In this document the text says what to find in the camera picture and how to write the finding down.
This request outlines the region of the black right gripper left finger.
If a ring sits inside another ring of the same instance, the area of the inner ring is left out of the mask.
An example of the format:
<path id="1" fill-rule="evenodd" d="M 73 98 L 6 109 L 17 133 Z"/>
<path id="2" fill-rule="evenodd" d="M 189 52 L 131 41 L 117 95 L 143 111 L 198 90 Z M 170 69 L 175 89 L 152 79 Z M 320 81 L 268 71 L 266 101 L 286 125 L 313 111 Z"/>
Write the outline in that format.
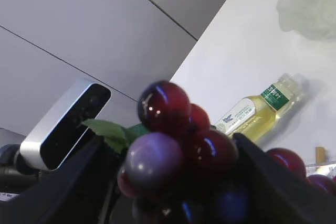
<path id="1" fill-rule="evenodd" d="M 120 161 L 95 137 L 50 176 L 1 204 L 1 223 L 99 223 Z"/>

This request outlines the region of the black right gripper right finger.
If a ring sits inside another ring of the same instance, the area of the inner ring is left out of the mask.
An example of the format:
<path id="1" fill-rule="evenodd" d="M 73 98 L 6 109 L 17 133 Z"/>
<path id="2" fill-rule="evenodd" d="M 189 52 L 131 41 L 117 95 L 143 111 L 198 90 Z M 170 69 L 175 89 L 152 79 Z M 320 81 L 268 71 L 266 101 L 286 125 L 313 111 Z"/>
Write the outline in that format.
<path id="1" fill-rule="evenodd" d="M 281 166 L 235 133 L 238 175 L 250 195 L 247 223 L 335 223 L 335 197 Z"/>

